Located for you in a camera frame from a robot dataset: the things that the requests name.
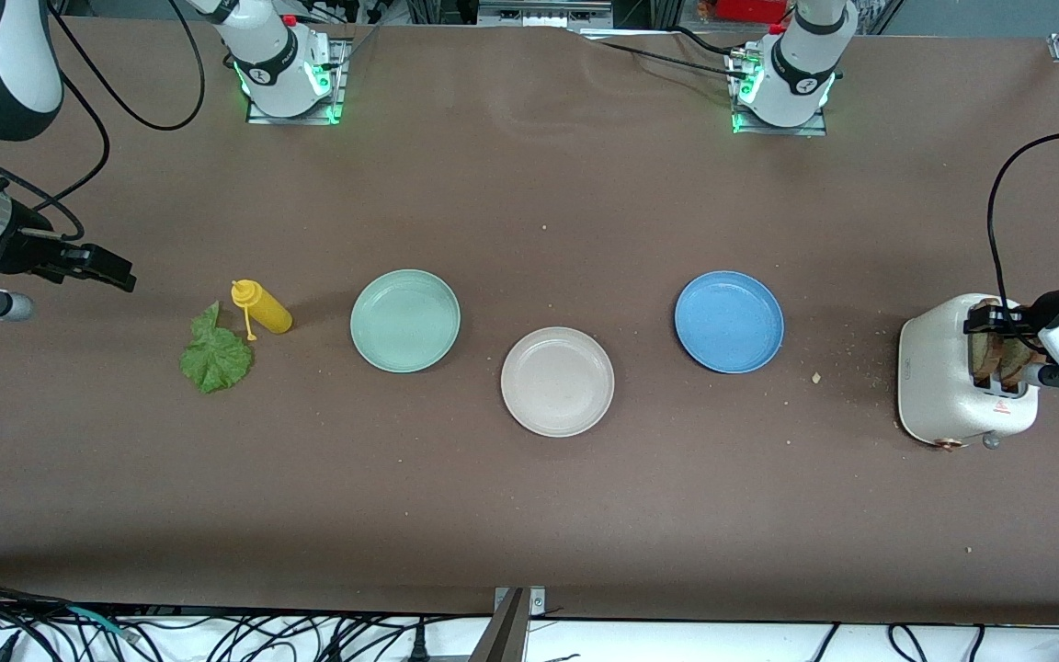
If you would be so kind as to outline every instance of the yellow squeeze bottle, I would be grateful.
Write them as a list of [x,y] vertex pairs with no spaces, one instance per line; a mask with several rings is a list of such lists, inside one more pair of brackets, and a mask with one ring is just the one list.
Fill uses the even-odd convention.
[[293,316],[256,281],[232,281],[232,302],[244,309],[244,323],[248,324],[248,340],[255,339],[249,316],[273,334],[288,332],[293,325]]

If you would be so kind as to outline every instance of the black cable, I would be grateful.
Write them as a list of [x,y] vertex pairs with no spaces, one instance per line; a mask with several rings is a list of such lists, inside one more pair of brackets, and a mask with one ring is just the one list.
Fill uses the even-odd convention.
[[47,202],[47,204],[55,207],[56,210],[59,210],[59,213],[62,213],[65,217],[68,218],[68,221],[72,222],[72,227],[75,227],[75,232],[73,232],[72,234],[61,234],[59,236],[60,240],[75,241],[84,237],[85,235],[84,223],[80,223],[80,219],[76,218],[76,214],[72,213],[72,210],[64,205],[64,202],[56,200],[54,197],[51,196],[50,193],[43,192],[43,190],[41,190],[37,185],[30,183],[30,181],[26,181],[24,178],[19,177],[18,175],[16,175],[16,173],[11,172],[10,169],[4,168],[3,166],[0,166],[0,176],[3,176],[11,181],[14,181],[14,183],[18,185],[22,185],[22,187],[24,187],[28,192],[34,194],[34,196],[38,196],[41,200]]
[[105,91],[108,92],[108,95],[112,96],[113,101],[116,101],[119,106],[122,106],[122,110],[125,110],[126,113],[129,113],[130,118],[133,118],[134,121],[139,122],[139,124],[148,127],[148,129],[178,130],[183,126],[191,124],[191,122],[194,122],[194,118],[199,115],[199,110],[202,109],[202,101],[207,96],[207,75],[205,71],[203,71],[205,68],[202,67],[202,55],[199,53],[198,42],[194,41],[194,33],[191,32],[191,26],[187,22],[185,22],[185,17],[182,16],[182,11],[178,8],[178,5],[174,3],[174,0],[165,1],[167,1],[174,10],[174,14],[176,14],[179,23],[182,25],[182,31],[185,32],[185,37],[191,42],[191,51],[194,53],[194,64],[198,68],[198,100],[194,102],[194,110],[191,110],[190,115],[187,115],[182,122],[176,122],[176,124],[172,125],[152,124],[152,122],[147,121],[147,119],[139,115],[134,109],[130,108],[129,105],[126,104],[125,100],[122,100],[121,94],[116,93],[116,89],[113,89],[112,85],[109,85],[108,80],[105,78],[105,74],[102,74],[101,69],[96,67],[96,62],[93,62],[91,56],[89,56],[84,50],[84,46],[80,46],[80,42],[75,37],[75,34],[72,34],[72,30],[68,29],[68,23],[65,22],[64,17],[55,11],[51,0],[48,0],[47,5],[48,10],[51,10],[52,17],[55,17],[55,22],[59,25],[59,30],[68,37],[68,41],[72,42],[72,48],[76,50],[76,53],[78,53],[85,64],[88,65],[89,70],[92,70],[93,75],[95,75],[96,79],[101,82],[101,86],[105,87]]
[[1044,143],[1052,143],[1055,140],[1059,140],[1059,133],[1049,133],[1043,138],[1037,138],[1033,142],[1027,143],[1027,145],[1020,147],[1018,150],[1013,151],[1012,156],[1008,157],[1004,166],[1000,167],[1000,175],[995,176],[994,183],[991,184],[991,196],[987,197],[987,243],[991,245],[991,261],[995,267],[995,284],[1000,285],[1000,306],[1004,309],[1004,322],[1007,324],[1007,329],[1011,332],[1029,351],[1042,353],[1046,355],[1047,352],[1043,351],[1043,347],[1039,347],[1030,340],[1026,339],[1021,335],[1019,328],[1016,327],[1016,320],[1012,319],[1011,306],[1007,304],[1007,289],[1004,288],[1004,267],[1000,263],[1000,248],[995,245],[995,196],[1000,194],[1000,184],[1004,181],[1004,175],[1007,173],[1007,168],[1012,167],[1012,163],[1016,163],[1016,159],[1021,158],[1024,151],[1030,148],[1038,147]]
[[967,662],[974,662],[974,659],[979,657],[979,647],[983,645],[983,637],[987,633],[986,625],[980,624],[975,627],[979,628],[979,633],[974,637],[974,644],[971,644],[971,652],[967,654]]
[[631,49],[630,46],[620,46],[618,43],[609,43],[606,41],[599,41],[599,43],[603,43],[603,46],[606,46],[609,49],[615,49],[617,51],[626,51],[627,53],[634,53],[636,55],[644,55],[645,58],[661,59],[661,61],[672,62],[674,65],[680,65],[681,67],[689,67],[693,68],[694,70],[718,73],[728,76],[729,78],[747,78],[747,74],[740,71],[719,70],[719,68],[717,67],[706,67],[705,65],[699,65],[697,62],[687,62],[684,59],[669,58],[668,55],[660,55],[658,53],[650,53],[639,49]]
[[[298,662],[299,657],[298,657],[298,654],[297,654],[297,646],[293,645],[293,642],[290,642],[290,641],[277,641],[276,644],[270,645],[265,650],[272,650],[273,648],[276,648],[277,645],[287,645],[289,647],[289,649],[293,651],[293,662]],[[255,655],[248,655],[248,657],[241,659],[240,662],[252,662],[253,659],[255,659]]]
[[428,655],[428,628],[424,627],[424,616],[419,616],[419,625],[415,628],[415,642],[411,644],[411,655],[408,655],[408,662],[429,662],[430,659],[432,657]]
[[[101,175],[101,171],[105,169],[105,164],[108,163],[109,151],[112,149],[112,143],[108,139],[108,129],[105,129],[105,122],[101,121],[101,117],[96,114],[96,109],[92,108],[92,105],[89,104],[88,100],[85,100],[85,95],[80,93],[80,90],[76,88],[75,84],[73,84],[62,71],[59,72],[59,79],[64,80],[64,85],[68,88],[68,92],[72,92],[72,96],[75,96],[76,101],[80,102],[80,107],[84,108],[85,112],[88,113],[88,117],[92,119],[93,125],[96,125],[96,131],[101,135],[101,159],[97,159],[96,164],[94,164],[92,169],[89,169],[84,177],[77,179],[74,184],[69,185],[62,192],[54,194],[54,196],[52,196],[53,200],[62,200],[64,198],[71,196],[71,194],[75,193],[82,185],[88,184],[89,181],[92,181],[93,177]],[[47,205],[48,202],[42,201],[40,204],[35,205],[35,211],[42,211],[43,207]]]
[[[353,616],[344,616],[342,622],[339,622],[338,627],[335,628],[333,637],[329,638],[329,643],[321,649],[315,662],[341,662],[341,651],[358,638],[364,636],[371,628],[377,627],[394,627],[399,628],[399,625],[388,625],[383,624],[387,616],[367,616],[365,620],[353,619]],[[351,621],[353,625],[345,629],[345,632],[341,631],[341,625],[344,621]]]
[[95,662],[96,657],[92,654],[92,643],[96,641],[96,638],[98,638],[105,629],[97,627],[96,632],[93,632],[92,638],[85,637],[84,623],[77,619],[76,630],[80,633],[80,642],[83,642],[84,648],[80,649],[80,655],[76,655],[75,662],[80,662],[80,659],[84,659],[85,655],[88,656],[88,662]]
[[[465,618],[466,616],[436,616],[435,619],[425,620],[424,625],[442,624],[445,621],[452,621],[454,619],[465,619]],[[353,662],[359,655],[364,654],[366,650],[370,650],[371,648],[374,648],[375,645],[382,644],[382,642],[387,641],[389,638],[398,638],[402,636],[403,632],[412,630],[416,627],[417,624],[402,625],[402,627],[396,629],[395,632],[391,632],[388,633],[387,636],[379,637],[377,638],[377,640],[370,642],[370,644],[362,646],[362,648],[358,648],[356,651],[354,651],[353,655],[351,655],[349,658],[345,658],[344,661],[342,662]]]
[[345,22],[345,18],[337,16],[337,14],[335,14],[333,12],[328,12],[327,10],[319,10],[319,8],[315,7],[315,5],[312,5],[311,3],[310,3],[310,7],[308,7],[308,11],[309,12],[320,12],[321,16],[326,17],[326,18],[333,18],[333,20],[336,20],[336,21],[340,22],[341,24],[343,24]]
[[[909,636],[910,641],[913,642],[913,646],[915,646],[915,649],[917,649],[917,657],[920,659],[910,658],[909,655],[904,654],[904,650],[901,650],[901,646],[896,644],[896,638],[894,636],[896,629],[898,628],[903,629],[904,633]],[[896,654],[900,655],[901,658],[907,659],[907,662],[928,662],[926,661],[926,651],[921,649],[921,645],[917,643],[917,638],[913,637],[913,630],[910,629],[909,625],[892,624],[887,629],[885,629],[885,636],[890,638],[890,645],[894,646],[894,650],[896,650]]]
[[42,632],[33,628],[32,625],[26,624],[25,621],[18,619],[18,616],[13,615],[13,613],[2,610],[0,610],[0,620],[7,621],[8,624],[16,625],[16,627],[22,630],[26,637],[32,638],[35,644],[38,644],[38,646],[43,649],[43,652],[52,659],[52,662],[64,662],[62,659],[59,659],[59,655],[53,648],[52,642],[48,641],[47,637],[43,637]]
[[692,38],[694,43],[700,46],[701,49],[705,49],[711,53],[717,53],[719,55],[729,55],[732,50],[738,49],[738,46],[731,46],[731,47],[714,46],[714,43],[710,43],[708,41],[703,40],[703,38],[698,37],[698,34],[695,33],[693,30],[688,30],[687,26],[681,24],[675,24],[672,26],[669,26],[669,29],[665,32],[679,32],[681,34],[684,34],[685,37]]
[[876,34],[878,34],[878,35],[885,34],[885,29],[887,29],[887,26],[890,25],[890,21],[894,20],[894,18],[896,17],[896,13],[898,13],[899,11],[901,11],[901,5],[903,5],[903,4],[904,4],[904,0],[898,0],[898,1],[896,1],[896,4],[894,5],[894,7],[892,7],[890,10],[890,14],[885,17],[885,20],[879,21],[880,24],[877,25],[877,33]]
[[149,645],[149,649],[152,650],[152,652],[155,652],[155,655],[152,655],[152,658],[148,657],[148,655],[146,655],[146,651],[138,648],[138,645],[133,644],[133,642],[130,642],[129,644],[130,648],[137,650],[140,657],[146,659],[146,662],[164,662],[163,657],[161,657],[161,651],[158,649],[158,645],[155,644],[155,640],[151,640],[151,638],[147,636],[146,631],[142,629],[141,625],[126,625],[126,629],[131,629],[134,630],[134,632],[138,632],[138,636],[142,637],[144,642],[146,642],[146,645]]
[[[310,630],[318,629],[319,627],[321,627],[321,624],[315,624],[315,619],[316,619],[315,616],[304,616],[303,619],[298,619],[292,624],[286,625],[286,627],[281,629],[281,631],[273,632],[272,637],[269,637],[268,640],[266,640],[264,644],[261,645],[261,648],[252,650],[252,652],[249,652],[247,657],[244,657],[244,662],[248,662],[249,659],[255,659],[257,655],[261,655],[265,650],[272,648],[272,646],[275,645],[275,642],[281,641],[282,638],[286,637],[293,638],[297,636],[302,636],[303,633],[308,632]],[[299,625],[302,624],[308,624],[310,627],[306,629],[298,629],[295,631],[289,631],[293,630],[294,628],[298,628]]]
[[824,636],[824,641],[820,642],[820,647],[815,650],[815,658],[811,658],[811,662],[820,662],[821,659],[824,659],[824,654],[827,652],[827,645],[832,643],[832,638],[836,637],[836,631],[839,629],[840,622],[832,624],[832,628]]

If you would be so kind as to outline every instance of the blue plate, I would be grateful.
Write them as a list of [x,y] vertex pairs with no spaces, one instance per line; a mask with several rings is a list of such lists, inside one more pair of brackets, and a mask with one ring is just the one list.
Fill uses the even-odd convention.
[[783,311],[774,294],[736,271],[694,278],[677,299],[676,318],[685,352],[718,373],[762,368],[783,343]]

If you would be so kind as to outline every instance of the metal mounting plate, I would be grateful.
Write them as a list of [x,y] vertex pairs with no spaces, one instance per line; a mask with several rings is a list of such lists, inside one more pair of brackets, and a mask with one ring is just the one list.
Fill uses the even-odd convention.
[[[496,594],[492,595],[492,610],[501,606],[501,600],[505,598],[505,592],[509,587],[497,587]],[[546,612],[546,587],[530,587],[530,615],[541,616]]]

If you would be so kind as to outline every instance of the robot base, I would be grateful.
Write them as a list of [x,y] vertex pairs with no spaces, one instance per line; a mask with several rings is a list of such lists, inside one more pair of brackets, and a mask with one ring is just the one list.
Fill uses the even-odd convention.
[[[726,64],[726,71],[743,72],[748,75],[754,75],[756,72],[756,64],[759,59],[757,54],[761,51],[760,41],[749,41],[742,50],[735,51],[724,56],[724,64]],[[757,113],[754,112],[747,104],[740,100],[739,96],[743,93],[749,92],[749,87],[753,85],[751,78],[738,79],[731,78],[728,87],[730,87],[730,106],[732,109],[732,123],[733,130],[735,133],[765,133],[768,136],[824,136],[827,135],[827,126],[824,124],[824,109],[816,108],[815,113],[811,114],[811,119],[808,119],[804,124],[798,126],[774,126],[768,122],[762,122]]]
[[1020,394],[1006,394],[971,380],[963,322],[971,306],[987,298],[955,297],[901,327],[898,414],[917,441],[957,448],[982,440],[995,448],[1003,436],[1027,430],[1037,418],[1039,387],[1022,384]]
[[[329,38],[328,40],[328,64],[331,69],[328,72],[320,72],[315,75],[315,82],[320,87],[328,87],[329,93],[323,100],[317,102],[307,112],[298,117],[281,118],[269,115],[256,106],[251,97],[248,97],[248,124],[273,124],[273,125],[303,125],[303,126],[330,126],[341,123],[341,109],[345,104],[345,84],[349,78],[349,53],[353,50],[353,40],[348,38]],[[317,54],[317,59],[324,59],[324,54]]]
[[804,124],[798,126],[774,126],[766,124],[766,122],[757,119],[754,114],[754,110],[747,108],[736,100],[736,96],[731,96],[731,106],[733,106],[733,129],[735,133],[765,133],[768,136],[826,136],[827,130],[824,126],[824,110],[815,110],[815,114],[811,117],[810,121],[804,122]]

